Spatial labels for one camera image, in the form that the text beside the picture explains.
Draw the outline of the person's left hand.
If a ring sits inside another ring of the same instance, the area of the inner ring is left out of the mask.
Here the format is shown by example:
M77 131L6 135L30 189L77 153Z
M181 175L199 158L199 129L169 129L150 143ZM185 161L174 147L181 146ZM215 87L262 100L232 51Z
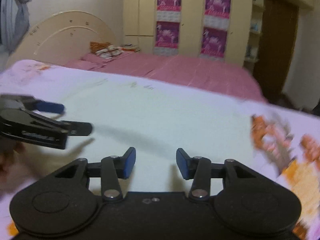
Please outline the person's left hand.
M21 142L1 138L1 183L7 179L9 167L14 163L14 154L24 151L25 147Z

